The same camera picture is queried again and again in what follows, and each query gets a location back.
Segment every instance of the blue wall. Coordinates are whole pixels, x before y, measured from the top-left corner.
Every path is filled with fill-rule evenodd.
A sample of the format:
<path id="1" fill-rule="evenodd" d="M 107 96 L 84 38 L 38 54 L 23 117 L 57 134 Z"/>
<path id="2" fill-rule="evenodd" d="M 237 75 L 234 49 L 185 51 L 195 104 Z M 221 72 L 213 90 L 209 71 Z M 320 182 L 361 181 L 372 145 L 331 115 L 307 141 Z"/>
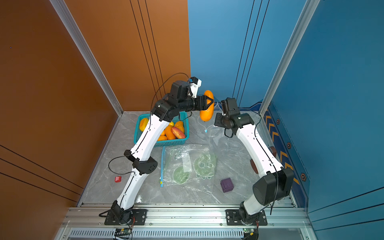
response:
<path id="1" fill-rule="evenodd" d="M 331 228 L 384 218 L 384 205 L 344 214 L 384 203 L 384 189 L 338 203 L 384 187 L 383 13 L 383 1 L 320 1 L 273 98 L 310 177 L 319 239 L 368 239 L 384 225 Z"/>
<path id="2" fill-rule="evenodd" d="M 235 92 L 234 97 L 239 95 L 238 104 L 240 104 L 244 92 L 240 104 L 242 107 L 250 107 L 264 98 L 305 0 L 270 1 L 250 69 L 268 4 L 267 0 L 263 0 L 255 28 L 260 2 L 255 0 L 235 86 L 253 1 L 188 1 L 191 74 L 203 81 L 199 94 L 204 93 L 205 90 L 211 90 L 221 101 L 232 97 Z M 241 81 L 248 50 L 250 50 L 248 61 Z M 249 77 L 245 87 L 248 71 Z"/>

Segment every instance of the orange wall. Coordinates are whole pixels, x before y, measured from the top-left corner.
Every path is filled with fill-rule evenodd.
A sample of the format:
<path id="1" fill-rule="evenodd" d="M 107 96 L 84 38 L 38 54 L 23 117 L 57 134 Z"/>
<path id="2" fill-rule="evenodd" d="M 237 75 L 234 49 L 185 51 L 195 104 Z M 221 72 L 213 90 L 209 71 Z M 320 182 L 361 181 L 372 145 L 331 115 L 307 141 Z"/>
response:
<path id="1" fill-rule="evenodd" d="M 0 232 L 53 239 L 117 114 L 48 0 L 1 8 Z"/>
<path id="2" fill-rule="evenodd" d="M 125 111 L 150 110 L 163 81 L 190 76 L 187 0 L 65 2 Z"/>

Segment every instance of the clear plastic bag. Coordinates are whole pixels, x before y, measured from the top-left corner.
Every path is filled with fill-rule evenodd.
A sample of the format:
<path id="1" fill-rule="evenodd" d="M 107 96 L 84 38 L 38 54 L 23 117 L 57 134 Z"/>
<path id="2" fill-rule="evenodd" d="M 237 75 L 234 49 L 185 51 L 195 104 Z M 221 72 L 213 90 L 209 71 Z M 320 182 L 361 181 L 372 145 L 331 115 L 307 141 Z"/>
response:
<path id="1" fill-rule="evenodd" d="M 184 144 L 165 149 L 164 186 L 212 192 L 217 159 L 209 146 Z"/>

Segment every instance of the white label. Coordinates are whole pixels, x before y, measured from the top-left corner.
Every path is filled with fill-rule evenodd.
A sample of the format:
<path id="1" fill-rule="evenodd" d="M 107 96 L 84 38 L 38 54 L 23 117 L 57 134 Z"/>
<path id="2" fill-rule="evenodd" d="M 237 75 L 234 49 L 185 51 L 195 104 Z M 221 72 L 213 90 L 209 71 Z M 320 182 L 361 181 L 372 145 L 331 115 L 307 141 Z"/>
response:
<path id="1" fill-rule="evenodd" d="M 183 154 L 183 170 L 184 172 L 192 172 L 191 157 L 189 154 Z"/>

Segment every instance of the black mounting plate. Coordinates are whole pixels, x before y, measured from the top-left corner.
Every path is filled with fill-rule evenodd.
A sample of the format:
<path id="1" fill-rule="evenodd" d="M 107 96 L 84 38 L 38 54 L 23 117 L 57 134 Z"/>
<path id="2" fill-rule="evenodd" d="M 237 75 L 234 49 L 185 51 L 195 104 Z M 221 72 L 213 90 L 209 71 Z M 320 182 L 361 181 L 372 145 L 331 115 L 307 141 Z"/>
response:
<path id="1" fill-rule="evenodd" d="M 225 216 L 227 218 L 228 226 L 245 226 L 241 221 L 241 216 L 238 209 L 227 209 L 225 210 Z M 266 216 L 264 210 L 259 213 L 257 218 L 259 220 L 259 226 L 267 226 Z"/>
<path id="2" fill-rule="evenodd" d="M 135 226 L 145 224 L 145 219 L 147 218 L 146 209 L 133 209 L 132 213 L 133 213 L 132 218 L 135 217 Z M 107 217 L 105 218 L 104 225 L 121 225 L 121 224 L 119 224 L 119 221 L 116 220 L 112 211 L 109 210 L 107 213 Z"/>

